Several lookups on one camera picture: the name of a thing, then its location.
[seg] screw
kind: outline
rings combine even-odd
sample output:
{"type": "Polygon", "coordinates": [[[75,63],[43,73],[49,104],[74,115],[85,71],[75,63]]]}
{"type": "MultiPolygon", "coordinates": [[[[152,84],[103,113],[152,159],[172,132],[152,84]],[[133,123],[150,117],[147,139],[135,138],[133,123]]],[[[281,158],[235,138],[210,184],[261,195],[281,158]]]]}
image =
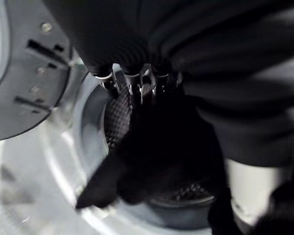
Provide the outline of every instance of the screw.
{"type": "Polygon", "coordinates": [[[44,33],[48,33],[52,30],[52,24],[51,23],[43,23],[41,25],[41,30],[44,32],[44,33]]]}
{"type": "Polygon", "coordinates": [[[44,68],[44,67],[39,67],[38,69],[37,69],[37,73],[38,73],[38,75],[42,75],[43,73],[45,73],[46,72],[46,68],[44,68]]]}

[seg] dark cloth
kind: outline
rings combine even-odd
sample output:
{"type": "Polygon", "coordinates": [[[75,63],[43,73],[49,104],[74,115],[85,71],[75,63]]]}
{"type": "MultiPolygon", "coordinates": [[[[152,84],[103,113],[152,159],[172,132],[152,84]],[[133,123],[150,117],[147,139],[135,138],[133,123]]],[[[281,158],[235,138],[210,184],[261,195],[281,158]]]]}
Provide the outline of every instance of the dark cloth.
{"type": "Polygon", "coordinates": [[[294,0],[45,0],[90,71],[171,61],[226,158],[294,159],[294,0]]]}

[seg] washing machine door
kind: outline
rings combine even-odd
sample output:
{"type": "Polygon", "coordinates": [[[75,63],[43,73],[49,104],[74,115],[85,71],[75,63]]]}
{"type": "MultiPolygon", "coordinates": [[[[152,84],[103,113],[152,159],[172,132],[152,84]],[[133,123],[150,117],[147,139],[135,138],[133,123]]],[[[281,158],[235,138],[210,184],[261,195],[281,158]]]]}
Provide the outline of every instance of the washing machine door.
{"type": "Polygon", "coordinates": [[[48,117],[63,94],[73,50],[40,0],[0,0],[0,140],[48,117]]]}

